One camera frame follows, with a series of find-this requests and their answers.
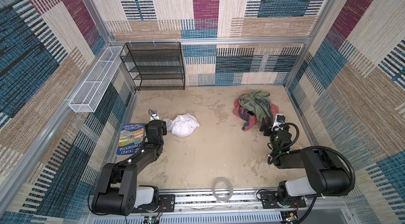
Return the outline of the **green t-shirt navy trim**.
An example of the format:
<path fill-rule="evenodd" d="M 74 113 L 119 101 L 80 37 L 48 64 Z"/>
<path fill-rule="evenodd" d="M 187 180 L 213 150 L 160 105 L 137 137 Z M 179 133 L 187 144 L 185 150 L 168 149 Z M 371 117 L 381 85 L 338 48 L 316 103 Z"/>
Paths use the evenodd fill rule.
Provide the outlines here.
<path fill-rule="evenodd" d="M 270 93 L 265 91 L 253 91 L 238 97 L 239 104 L 252 112 L 261 124 L 269 125 L 274 116 L 271 113 Z"/>

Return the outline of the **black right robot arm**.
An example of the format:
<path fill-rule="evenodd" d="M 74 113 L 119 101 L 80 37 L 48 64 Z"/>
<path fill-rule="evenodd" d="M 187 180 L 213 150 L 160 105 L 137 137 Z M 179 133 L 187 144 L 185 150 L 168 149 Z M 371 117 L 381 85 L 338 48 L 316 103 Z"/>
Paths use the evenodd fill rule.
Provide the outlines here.
<path fill-rule="evenodd" d="M 338 151 L 324 146 L 310 146 L 291 150 L 300 132 L 292 136 L 289 129 L 297 125 L 289 122 L 278 126 L 262 125 L 260 131 L 270 141 L 268 165 L 278 169 L 304 169 L 304 177 L 282 181 L 275 191 L 261 189 L 256 197 L 265 209 L 305 206 L 305 198 L 346 196 L 355 186 L 355 171 L 349 160 Z"/>

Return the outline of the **clear tape roll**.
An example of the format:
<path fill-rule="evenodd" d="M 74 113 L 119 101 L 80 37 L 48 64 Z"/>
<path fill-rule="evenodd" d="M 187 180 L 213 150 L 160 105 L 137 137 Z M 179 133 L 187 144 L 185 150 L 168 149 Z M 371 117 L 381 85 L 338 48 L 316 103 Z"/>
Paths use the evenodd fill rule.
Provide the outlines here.
<path fill-rule="evenodd" d="M 219 177 L 214 181 L 212 186 L 213 197 L 219 202 L 229 201 L 234 193 L 232 183 L 225 177 Z"/>

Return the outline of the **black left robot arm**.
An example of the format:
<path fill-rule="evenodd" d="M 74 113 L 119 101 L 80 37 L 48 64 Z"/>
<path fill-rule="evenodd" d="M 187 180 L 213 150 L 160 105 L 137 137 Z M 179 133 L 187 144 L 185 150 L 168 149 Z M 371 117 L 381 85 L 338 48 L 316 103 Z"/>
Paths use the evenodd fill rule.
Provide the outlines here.
<path fill-rule="evenodd" d="M 146 136 L 139 150 L 123 161 L 106 164 L 95 183 L 89 210 L 99 216 L 130 215 L 135 208 L 157 211 L 161 206 L 158 188 L 137 186 L 138 174 L 157 161 L 163 152 L 166 123 L 152 120 L 145 125 Z"/>

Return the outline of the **blue treehouse book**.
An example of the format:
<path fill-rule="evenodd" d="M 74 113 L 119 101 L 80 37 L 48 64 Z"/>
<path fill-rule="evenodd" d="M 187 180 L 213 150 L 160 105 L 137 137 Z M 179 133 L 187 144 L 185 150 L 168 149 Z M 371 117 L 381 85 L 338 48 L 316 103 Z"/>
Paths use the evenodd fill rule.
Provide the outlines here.
<path fill-rule="evenodd" d="M 144 130 L 144 123 L 123 124 L 116 155 L 120 157 L 134 154 L 143 142 Z"/>

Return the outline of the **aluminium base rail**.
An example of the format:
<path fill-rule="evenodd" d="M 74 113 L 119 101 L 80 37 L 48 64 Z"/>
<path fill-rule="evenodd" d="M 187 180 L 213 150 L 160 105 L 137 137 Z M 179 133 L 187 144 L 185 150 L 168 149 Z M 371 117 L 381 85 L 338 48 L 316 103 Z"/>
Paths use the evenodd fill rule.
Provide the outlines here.
<path fill-rule="evenodd" d="M 265 209 L 257 199 L 259 190 L 275 188 L 235 188 L 227 202 L 217 201 L 212 189 L 161 189 L 165 199 L 162 224 L 281 224 L 297 213 L 304 224 L 355 224 L 356 218 L 342 199 L 305 198 L 305 206 Z"/>

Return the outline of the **white cloth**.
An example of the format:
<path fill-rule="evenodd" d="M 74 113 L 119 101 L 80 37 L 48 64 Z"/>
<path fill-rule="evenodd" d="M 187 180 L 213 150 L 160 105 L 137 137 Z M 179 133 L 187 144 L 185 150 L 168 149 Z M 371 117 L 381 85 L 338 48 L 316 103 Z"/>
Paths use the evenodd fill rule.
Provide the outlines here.
<path fill-rule="evenodd" d="M 182 138 L 191 135 L 198 127 L 200 127 L 196 117 L 189 113 L 178 115 L 174 120 L 163 118 L 163 121 L 166 123 L 168 131 L 177 137 Z"/>

